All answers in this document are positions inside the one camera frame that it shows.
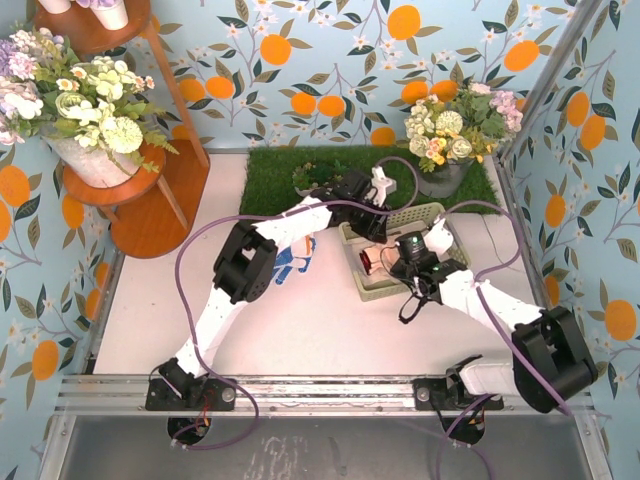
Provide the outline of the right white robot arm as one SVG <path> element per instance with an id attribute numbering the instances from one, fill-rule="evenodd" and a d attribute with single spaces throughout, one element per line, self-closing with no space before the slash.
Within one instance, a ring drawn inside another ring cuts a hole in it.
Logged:
<path id="1" fill-rule="evenodd" d="M 541 413 L 566 410 L 567 400 L 599 376 L 574 314 L 521 301 L 481 280 L 465 264 L 440 259 L 453 243 L 442 221 L 427 233 L 398 236 L 390 274 L 410 287 L 420 306 L 430 302 L 457 310 L 497 334 L 511 355 L 481 355 L 452 367 L 447 380 L 472 397 L 517 395 Z"/>

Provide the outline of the grey striped canvas glove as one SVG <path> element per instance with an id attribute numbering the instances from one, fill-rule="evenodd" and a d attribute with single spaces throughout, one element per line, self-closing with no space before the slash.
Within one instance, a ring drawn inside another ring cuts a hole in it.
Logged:
<path id="1" fill-rule="evenodd" d="M 403 234 L 403 231 L 400 229 L 394 229 L 392 230 L 388 235 L 387 235 L 387 242 L 384 244 L 380 244 L 380 243 L 373 243 L 370 241 L 364 241 L 361 242 L 360 244 L 358 244 L 357 246 L 354 247 L 354 253 L 355 253 L 355 259 L 357 261 L 356 265 L 358 268 L 358 273 L 363 281 L 363 284 L 367 287 L 371 286 L 380 286 L 383 283 L 391 283 L 391 284 L 398 284 L 398 281 L 390 274 L 391 270 L 388 271 L 386 269 L 384 270 L 379 270 L 377 272 L 375 272 L 374 274 L 372 274 L 371 276 L 367 276 L 364 272 L 362 263 L 359 259 L 359 253 L 362 249 L 366 248 L 366 247 L 370 247 L 370 246 L 374 246 L 374 245 L 380 245 L 380 246 L 384 246 L 384 247 L 390 247 L 390 246 L 396 246 L 398 248 L 398 246 L 396 245 L 396 240 L 399 236 L 401 236 Z"/>

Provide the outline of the green plastic storage basket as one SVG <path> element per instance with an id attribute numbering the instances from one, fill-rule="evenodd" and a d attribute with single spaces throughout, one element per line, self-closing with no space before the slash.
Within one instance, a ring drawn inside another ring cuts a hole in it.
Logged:
<path id="1" fill-rule="evenodd" d="M 406 293 L 406 285 L 392 278 L 384 269 L 388 269 L 399 259 L 398 252 L 385 251 L 383 259 L 380 252 L 385 247 L 391 247 L 402 234 L 419 231 L 428 248 L 435 245 L 430 234 L 445 208 L 437 202 L 409 207 L 401 213 L 392 215 L 386 224 L 387 243 L 374 243 L 357 235 L 348 222 L 338 226 L 339 236 L 350 265 L 352 276 L 360 299 L 363 302 L 379 300 L 385 297 Z"/>

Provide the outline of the blue white knit gloves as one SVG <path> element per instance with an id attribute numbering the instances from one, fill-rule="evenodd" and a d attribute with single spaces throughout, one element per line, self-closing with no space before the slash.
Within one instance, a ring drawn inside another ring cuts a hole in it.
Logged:
<path id="1" fill-rule="evenodd" d="M 305 273 L 309 269 L 316 246 L 315 236 L 311 234 L 281 250 L 276 256 L 271 281 L 276 285 L 283 285 L 294 271 Z"/>

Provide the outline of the cream glove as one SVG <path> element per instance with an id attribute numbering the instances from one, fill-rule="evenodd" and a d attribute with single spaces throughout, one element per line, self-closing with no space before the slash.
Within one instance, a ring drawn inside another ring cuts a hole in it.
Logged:
<path id="1" fill-rule="evenodd" d="M 382 259 L 382 252 L 384 249 L 384 246 L 374 245 L 366 247 L 360 251 L 359 259 L 367 276 L 371 276 L 375 272 L 385 269 Z"/>
<path id="2" fill-rule="evenodd" d="M 399 260 L 400 254 L 396 246 L 384 247 L 380 252 L 380 261 L 390 271 Z"/>

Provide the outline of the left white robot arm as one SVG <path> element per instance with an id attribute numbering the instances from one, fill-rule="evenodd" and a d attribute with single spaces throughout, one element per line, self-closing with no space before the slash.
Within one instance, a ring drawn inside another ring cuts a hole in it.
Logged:
<path id="1" fill-rule="evenodd" d="M 191 309 L 185 308 L 190 338 L 159 367 L 170 391 L 185 402 L 195 402 L 211 357 L 231 323 L 266 291 L 277 258 L 289 247 L 342 222 L 374 243 L 386 242 L 385 200 L 395 189 L 396 181 L 375 166 L 371 175 L 348 172 L 334 186 L 313 190 L 279 215 L 240 216 L 214 262 L 212 287 L 200 317 L 195 320 Z"/>

